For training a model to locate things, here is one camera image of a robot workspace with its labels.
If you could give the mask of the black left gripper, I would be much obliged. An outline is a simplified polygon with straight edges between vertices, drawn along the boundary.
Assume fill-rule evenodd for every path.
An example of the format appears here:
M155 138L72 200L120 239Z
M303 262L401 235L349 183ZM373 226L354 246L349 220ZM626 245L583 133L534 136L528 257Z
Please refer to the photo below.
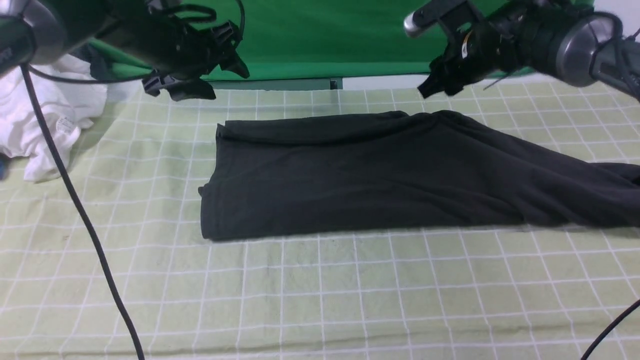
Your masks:
M237 53L238 26L231 22L197 29L196 24L214 23L212 7L150 0L103 0L106 20L97 39L155 71L142 79L147 95L167 91L173 101L215 100L214 88L203 79L215 68L242 79L250 77L247 64Z

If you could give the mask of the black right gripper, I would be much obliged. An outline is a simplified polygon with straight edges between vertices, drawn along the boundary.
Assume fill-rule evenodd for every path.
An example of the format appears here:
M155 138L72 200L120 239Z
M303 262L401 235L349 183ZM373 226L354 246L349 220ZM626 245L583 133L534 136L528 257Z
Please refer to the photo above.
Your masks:
M443 92L452 97L496 71L510 75L534 59L526 23L538 5L509 0L485 16L470 0L431 0L404 19L404 31L418 38L434 26L446 36L443 54L430 62L430 74L418 85L424 100Z

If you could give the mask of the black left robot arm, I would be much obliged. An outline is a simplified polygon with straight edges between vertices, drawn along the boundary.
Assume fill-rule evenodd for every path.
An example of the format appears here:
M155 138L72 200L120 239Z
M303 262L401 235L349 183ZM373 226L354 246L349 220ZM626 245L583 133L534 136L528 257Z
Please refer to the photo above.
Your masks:
M173 101L215 100L202 79L215 68L247 79L237 53L246 13L237 2L240 23L215 25L217 12L180 0L3 0L1 73L14 68L62 84L123 84L140 80L146 94L167 91ZM151 72L128 79L80 80L48 75L48 65L96 39L149 65Z

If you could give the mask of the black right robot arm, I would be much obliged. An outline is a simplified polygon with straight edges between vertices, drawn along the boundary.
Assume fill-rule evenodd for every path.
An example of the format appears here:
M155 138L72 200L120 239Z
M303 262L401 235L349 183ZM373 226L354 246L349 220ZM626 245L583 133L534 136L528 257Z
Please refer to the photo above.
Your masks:
M423 98L531 70L639 93L639 43L573 0L246 0L252 80L427 75Z

